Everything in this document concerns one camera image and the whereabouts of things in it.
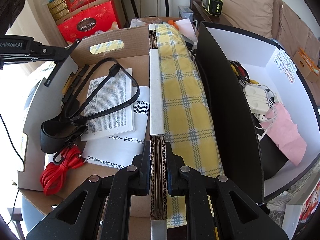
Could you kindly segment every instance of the white power adapter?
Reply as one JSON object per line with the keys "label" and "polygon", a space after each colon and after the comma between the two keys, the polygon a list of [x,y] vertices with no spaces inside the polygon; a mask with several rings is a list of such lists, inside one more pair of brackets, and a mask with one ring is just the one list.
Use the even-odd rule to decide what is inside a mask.
{"label": "white power adapter", "polygon": [[248,84],[243,88],[251,113],[265,115],[269,111],[267,92],[255,85]]}

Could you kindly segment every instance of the oval label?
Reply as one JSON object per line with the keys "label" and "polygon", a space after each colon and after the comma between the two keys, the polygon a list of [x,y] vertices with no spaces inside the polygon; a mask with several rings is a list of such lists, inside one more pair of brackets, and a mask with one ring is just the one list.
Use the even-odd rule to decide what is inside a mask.
{"label": "oval label", "polygon": [[96,25],[96,23],[97,21],[93,18],[84,19],[77,24],[77,30],[80,32],[89,31]]}

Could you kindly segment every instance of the gray box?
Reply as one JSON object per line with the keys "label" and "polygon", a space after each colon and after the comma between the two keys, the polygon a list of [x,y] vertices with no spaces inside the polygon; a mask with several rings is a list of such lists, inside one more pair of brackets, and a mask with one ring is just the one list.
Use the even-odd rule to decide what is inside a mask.
{"label": "gray box", "polygon": [[193,21],[193,11],[190,10],[188,6],[179,5],[179,17],[180,18],[189,18],[190,22]]}

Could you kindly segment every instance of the brown sofa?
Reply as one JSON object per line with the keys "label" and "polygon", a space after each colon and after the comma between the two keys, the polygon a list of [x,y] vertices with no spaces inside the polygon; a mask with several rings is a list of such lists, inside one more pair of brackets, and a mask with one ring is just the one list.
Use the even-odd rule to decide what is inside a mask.
{"label": "brown sofa", "polygon": [[[302,48],[318,64],[320,41],[282,0],[222,1],[222,14],[234,27],[277,40],[292,58]],[[320,106],[320,87],[306,81]]]}

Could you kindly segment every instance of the beige curtain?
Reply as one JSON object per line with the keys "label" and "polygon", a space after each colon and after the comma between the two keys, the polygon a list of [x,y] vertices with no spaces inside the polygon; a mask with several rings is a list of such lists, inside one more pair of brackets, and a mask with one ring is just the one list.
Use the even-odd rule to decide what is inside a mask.
{"label": "beige curtain", "polygon": [[[7,34],[29,36],[44,45],[65,47],[67,44],[59,32],[47,6],[42,5],[43,1],[26,0],[22,12],[7,31]],[[25,75],[29,75],[42,63],[32,62],[19,65]]]}

